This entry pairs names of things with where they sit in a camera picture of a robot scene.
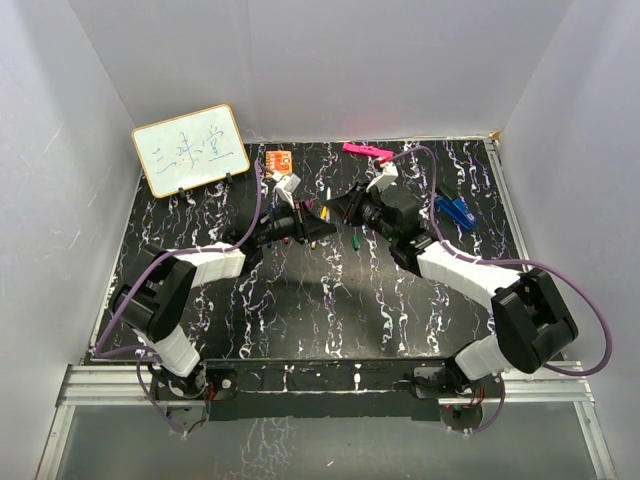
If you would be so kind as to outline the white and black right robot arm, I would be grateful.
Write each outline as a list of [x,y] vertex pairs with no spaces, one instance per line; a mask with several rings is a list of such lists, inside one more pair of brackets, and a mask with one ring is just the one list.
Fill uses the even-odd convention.
[[378,192],[358,183],[326,206],[344,224],[366,226],[384,237],[402,269],[456,290],[493,317],[493,334],[463,347],[433,376],[453,394],[471,395],[490,374],[534,373],[577,338],[576,323],[546,271],[464,261],[461,252],[425,228],[408,190],[390,186]]

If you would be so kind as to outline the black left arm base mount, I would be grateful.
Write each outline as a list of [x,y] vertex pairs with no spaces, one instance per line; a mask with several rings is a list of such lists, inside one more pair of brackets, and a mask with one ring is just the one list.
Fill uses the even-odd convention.
[[164,367],[148,367],[151,394],[161,402],[196,402],[209,413],[217,401],[235,400],[238,375],[234,370],[197,366],[188,377],[179,377]]

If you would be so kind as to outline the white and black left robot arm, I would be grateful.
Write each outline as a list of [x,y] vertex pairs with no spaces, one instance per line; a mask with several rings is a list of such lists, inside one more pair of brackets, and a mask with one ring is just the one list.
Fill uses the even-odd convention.
[[252,219],[244,231],[226,230],[213,245],[175,251],[152,245],[121,282],[111,310],[155,352],[161,367],[172,375],[174,390],[186,399],[197,398],[205,390],[207,376],[199,369],[199,352],[180,325],[190,292],[251,273],[269,243],[288,238],[305,245],[336,232],[335,225],[295,201],[280,203]]

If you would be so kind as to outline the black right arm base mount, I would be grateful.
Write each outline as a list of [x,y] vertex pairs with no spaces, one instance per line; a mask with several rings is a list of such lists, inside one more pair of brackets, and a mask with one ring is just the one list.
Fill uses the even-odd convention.
[[478,410],[490,398],[499,400],[504,392],[501,381],[492,375],[469,380],[457,367],[446,365],[413,367],[394,382],[393,389],[431,403],[447,400],[449,410]]

